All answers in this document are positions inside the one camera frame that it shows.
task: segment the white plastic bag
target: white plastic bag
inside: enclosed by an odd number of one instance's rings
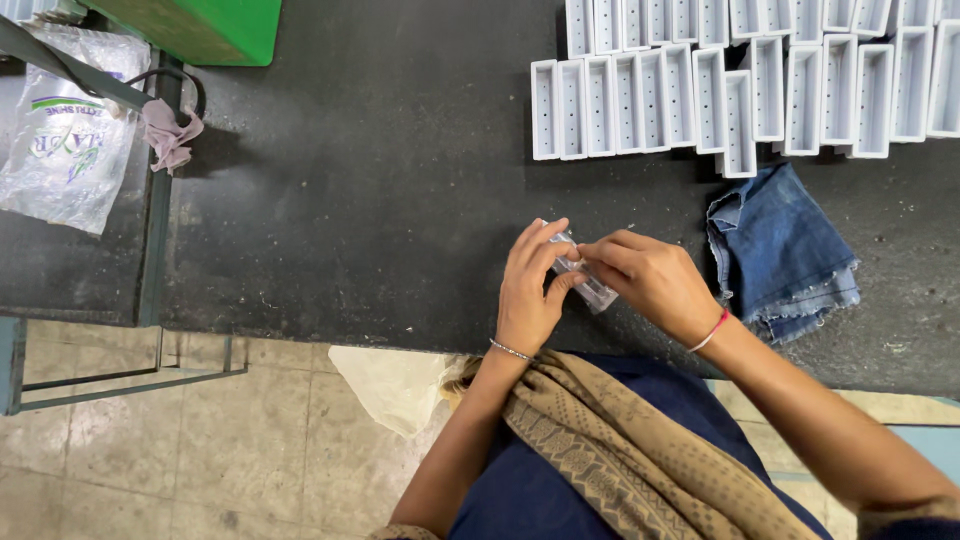
[[[330,347],[330,359],[373,420],[408,439],[430,421],[452,356]]]
[[[137,37],[44,23],[26,28],[121,81],[150,67],[150,46]],[[103,233],[123,183],[136,119],[135,111],[28,65],[10,159],[0,171],[0,209]]]

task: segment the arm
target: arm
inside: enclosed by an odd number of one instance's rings
[[[577,257],[571,244],[549,242],[566,224],[567,220],[561,219],[544,227],[539,219],[534,220],[507,258],[495,339],[527,356],[535,355],[557,326],[570,287],[587,280],[584,274],[569,272],[555,279],[543,294],[543,281],[553,260],[561,255]],[[396,504],[391,525],[412,525],[446,536],[467,491],[483,472],[500,412],[526,369],[526,360],[518,356],[495,347],[487,351],[460,406]]]
[[[723,309],[686,251],[620,231],[578,246],[597,275],[686,347]],[[698,354],[756,405],[826,489],[853,511],[919,503],[960,490],[920,453],[730,319]]]

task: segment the hand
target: hand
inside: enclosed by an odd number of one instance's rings
[[[707,337],[723,314],[680,246],[617,231],[577,249],[602,282],[687,348]]]
[[[500,345],[523,355],[535,355],[560,321],[567,291],[587,280],[586,274],[567,272],[558,276],[543,296],[543,281],[553,260],[559,256],[580,258],[573,244],[550,242],[550,236],[565,229],[567,223],[562,218],[544,227],[537,218],[510,250],[496,321],[495,339]]]

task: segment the concrete floor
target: concrete floor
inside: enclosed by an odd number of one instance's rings
[[[164,353],[178,343],[186,366],[221,361],[220,337],[168,333]],[[153,329],[32,321],[26,379],[151,366],[155,346]],[[0,418],[0,540],[366,535],[385,523],[449,413],[440,404],[423,433],[403,439],[370,418],[336,373],[328,349],[237,340],[235,354],[250,355],[247,375]],[[29,399],[71,391],[43,391]],[[838,540],[853,539],[850,512],[743,395],[720,381],[715,392],[775,482]],[[960,425],[960,408],[928,398],[844,396],[883,422]]]

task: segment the table surface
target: table surface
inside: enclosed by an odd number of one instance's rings
[[[7,161],[24,64],[0,66],[0,163]],[[150,147],[137,130],[102,236],[0,211],[0,314],[76,323],[136,324],[149,202]]]
[[[532,161],[529,64],[563,34],[561,0],[285,2],[270,67],[197,70],[208,131],[175,180],[162,324],[481,353],[537,216],[679,243],[715,282],[713,157]],[[794,165],[863,260],[863,301],[780,350],[832,387],[960,396],[960,141]],[[711,375],[622,301],[571,295],[548,344]]]

